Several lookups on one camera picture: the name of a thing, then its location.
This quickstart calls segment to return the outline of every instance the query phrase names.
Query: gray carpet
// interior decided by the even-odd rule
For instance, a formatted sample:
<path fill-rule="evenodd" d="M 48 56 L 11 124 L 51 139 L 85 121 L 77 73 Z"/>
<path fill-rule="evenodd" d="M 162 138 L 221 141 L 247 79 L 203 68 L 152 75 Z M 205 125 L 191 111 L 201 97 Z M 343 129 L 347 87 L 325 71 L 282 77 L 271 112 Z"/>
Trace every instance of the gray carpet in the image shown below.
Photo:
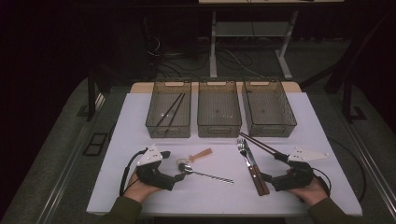
<path fill-rule="evenodd" d="M 251 46 L 244 46 L 243 52 L 233 52 L 235 52 L 234 56 L 249 70 L 263 76 L 281 76 L 274 54 L 274 49 L 278 45 L 279 42 L 275 40 L 264 39 L 254 42 L 254 49 Z M 332 65 L 343 55 L 347 45 L 346 41 L 291 42 L 285 57 L 289 63 L 293 81 L 307 80 Z M 235 45 L 225 41 L 221 47 L 231 50 L 235 48 Z M 180 67 L 165 62 L 174 69 L 159 67 L 158 77 L 208 76 L 208 62 L 205 62 L 207 55 L 203 54 L 198 60 L 174 59 L 171 61 Z M 229 53 L 219 51 L 218 59 L 219 57 L 222 60 L 218 62 L 219 77 L 252 76 L 246 69 L 241 69 Z M 346 125 L 339 112 L 342 93 L 326 94 L 323 90 L 325 83 L 326 78 L 323 78 L 304 91 L 308 93 L 337 159 L 359 198 L 363 191 L 363 179 L 359 165 L 348 151 L 356 157 L 359 157 L 359 152 L 351 138 L 349 124 Z M 38 220 L 38 223 L 94 223 L 98 219 L 98 216 L 87 214 L 85 210 L 106 154 L 106 146 L 110 140 L 113 125 L 117 122 L 123 99 L 129 89 L 129 87 L 113 87 L 112 92 L 105 96 L 104 103 L 99 106 L 93 120 L 87 122 L 86 118 L 78 117 L 81 107 L 87 104 L 86 81 L 76 88 L 1 223 L 36 223 Z M 370 150 L 391 188 L 396 189 L 396 181 L 392 175 L 396 168 L 393 162 L 396 153 L 394 133 L 367 102 L 361 91 L 356 88 L 353 91 L 352 104 L 359 106 L 367 117 L 366 120 L 354 121 L 353 129 L 356 129 L 364 145 Z M 105 147 L 97 157 L 83 156 L 82 152 L 94 133 L 107 133 Z M 366 178 L 367 189 L 361 201 L 365 220 L 367 223 L 395 223 L 394 217 L 386 207 L 374 180 L 367 171 Z M 141 222 L 155 221 L 144 219 Z M 312 223 L 309 217 L 288 217 L 286 222 L 289 224 Z"/>

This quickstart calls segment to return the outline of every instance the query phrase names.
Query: clear plastic bin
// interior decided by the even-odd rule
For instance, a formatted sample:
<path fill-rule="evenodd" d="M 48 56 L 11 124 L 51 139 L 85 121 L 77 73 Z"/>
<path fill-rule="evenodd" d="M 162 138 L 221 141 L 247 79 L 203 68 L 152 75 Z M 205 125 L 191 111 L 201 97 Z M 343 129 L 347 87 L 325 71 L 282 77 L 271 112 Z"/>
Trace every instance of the clear plastic bin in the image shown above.
<path fill-rule="evenodd" d="M 237 137 L 242 119 L 232 77 L 201 78 L 198 93 L 198 136 Z"/>
<path fill-rule="evenodd" d="M 151 138 L 191 136 L 191 79 L 157 78 L 146 119 Z"/>
<path fill-rule="evenodd" d="M 289 137 L 297 125 L 279 77 L 244 77 L 243 99 L 252 137 Z"/>

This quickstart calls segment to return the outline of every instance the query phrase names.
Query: spoon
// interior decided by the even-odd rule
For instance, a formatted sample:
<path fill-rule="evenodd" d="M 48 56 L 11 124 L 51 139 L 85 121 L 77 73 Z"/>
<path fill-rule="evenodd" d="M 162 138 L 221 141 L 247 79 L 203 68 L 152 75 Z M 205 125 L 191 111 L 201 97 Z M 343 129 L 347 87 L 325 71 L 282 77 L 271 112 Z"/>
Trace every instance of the spoon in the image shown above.
<path fill-rule="evenodd" d="M 233 184 L 233 180 L 231 180 L 231 179 L 225 179 L 225 178 L 221 178 L 221 177 L 217 177 L 217 176 L 213 176 L 213 175 L 206 175 L 206 174 L 195 172 L 186 163 L 179 164 L 178 165 L 178 170 L 183 172 L 183 173 L 186 173 L 187 175 L 190 175 L 190 174 L 202 175 L 202 176 L 206 176 L 208 178 L 217 179 L 217 180 L 225 182 L 227 184 Z"/>

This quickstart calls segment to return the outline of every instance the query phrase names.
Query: silver fork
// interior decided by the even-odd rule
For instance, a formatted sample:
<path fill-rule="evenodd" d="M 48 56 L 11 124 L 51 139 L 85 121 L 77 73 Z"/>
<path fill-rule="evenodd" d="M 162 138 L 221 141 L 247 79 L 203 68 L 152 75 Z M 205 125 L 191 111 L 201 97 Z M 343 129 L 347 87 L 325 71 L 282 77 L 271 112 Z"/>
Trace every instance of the silver fork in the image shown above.
<path fill-rule="evenodd" d="M 241 155 L 245 158 L 245 161 L 247 162 L 247 167 L 251 167 L 251 164 L 248 161 L 248 152 L 244 147 L 244 139 L 243 138 L 236 139 L 236 145 L 238 146 L 239 153 L 241 153 Z"/>
<path fill-rule="evenodd" d="M 259 168 L 257 167 L 257 165 L 251 165 L 250 161 L 248 160 L 248 152 L 245 149 L 244 139 L 238 138 L 236 140 L 236 145 L 238 146 L 239 153 L 241 153 L 241 155 L 245 158 L 245 161 L 247 162 L 247 169 L 250 172 L 250 176 L 253 179 L 254 186 L 256 187 L 259 195 L 262 196 L 264 194 L 269 194 L 268 189 L 266 189 L 266 187 L 264 188 L 263 184 L 265 183 L 262 183 L 260 177 L 258 176 L 260 172 L 256 171 L 256 168 Z"/>

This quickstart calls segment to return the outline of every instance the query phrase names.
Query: knife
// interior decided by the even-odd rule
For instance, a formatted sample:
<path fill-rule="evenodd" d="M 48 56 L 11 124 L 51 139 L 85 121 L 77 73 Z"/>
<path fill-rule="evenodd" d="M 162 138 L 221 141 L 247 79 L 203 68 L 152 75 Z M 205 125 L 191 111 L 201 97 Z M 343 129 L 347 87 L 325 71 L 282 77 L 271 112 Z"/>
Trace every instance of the knife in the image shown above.
<path fill-rule="evenodd" d="M 256 161 L 254 160 L 253 153 L 251 153 L 251 150 L 248 147 L 248 142 L 246 139 L 244 139 L 244 148 L 247 151 L 247 159 L 248 159 L 249 163 L 251 164 L 251 166 L 253 167 L 253 171 L 254 171 L 255 175 L 260 180 L 260 186 L 262 187 L 263 195 L 269 194 L 270 190 L 268 189 L 265 181 L 261 178 L 261 175 L 260 175 L 261 172 L 260 172 L 259 166 L 257 165 Z"/>

